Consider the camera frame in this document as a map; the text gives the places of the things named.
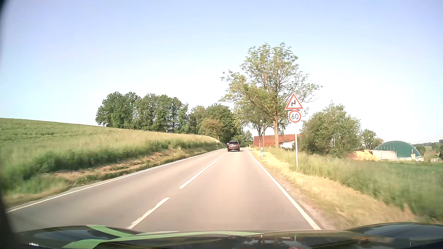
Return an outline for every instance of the green dome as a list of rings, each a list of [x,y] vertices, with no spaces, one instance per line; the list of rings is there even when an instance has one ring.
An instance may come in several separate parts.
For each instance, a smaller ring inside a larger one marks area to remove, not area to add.
[[[420,152],[418,152],[414,146],[403,141],[385,142],[375,147],[374,150],[397,151],[397,157],[411,157],[412,153],[414,153],[416,156],[421,156]]]

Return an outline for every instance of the red roof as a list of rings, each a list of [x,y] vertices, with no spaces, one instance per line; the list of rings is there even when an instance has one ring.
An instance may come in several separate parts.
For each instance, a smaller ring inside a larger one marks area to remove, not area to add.
[[[289,140],[294,140],[295,134],[285,134],[279,135],[278,142],[282,143]],[[274,135],[261,136],[261,144],[263,145],[263,140],[265,142],[265,146],[274,146],[275,145],[275,137]],[[258,136],[254,136],[254,141],[252,143],[254,146],[259,147],[258,145]]]

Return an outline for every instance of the sign post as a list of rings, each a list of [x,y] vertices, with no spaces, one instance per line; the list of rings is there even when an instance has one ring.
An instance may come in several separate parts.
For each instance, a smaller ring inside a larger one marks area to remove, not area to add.
[[[293,93],[291,98],[289,99],[288,104],[286,105],[286,110],[289,110],[288,112],[288,118],[289,121],[295,124],[295,166],[299,167],[299,148],[298,148],[298,141],[297,141],[297,123],[300,122],[302,119],[302,114],[300,113],[300,109],[303,109],[302,105],[300,104],[300,101],[297,99],[295,94]]]

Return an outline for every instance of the car hood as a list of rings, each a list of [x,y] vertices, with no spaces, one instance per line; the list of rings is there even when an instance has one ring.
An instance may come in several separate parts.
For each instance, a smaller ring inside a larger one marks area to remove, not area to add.
[[[336,230],[156,231],[100,225],[61,226],[17,233],[22,243],[46,248],[407,248],[443,241],[443,226],[416,222],[384,223]]]

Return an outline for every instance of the traffic sign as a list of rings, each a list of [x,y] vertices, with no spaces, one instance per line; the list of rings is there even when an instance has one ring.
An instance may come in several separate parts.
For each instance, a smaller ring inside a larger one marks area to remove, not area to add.
[[[289,99],[288,104],[286,105],[286,110],[297,110],[297,109],[303,109],[302,104],[300,104],[299,99],[295,96],[295,93],[292,94],[291,98]]]
[[[298,110],[292,110],[288,112],[288,118],[292,123],[298,123],[302,119],[302,114]]]

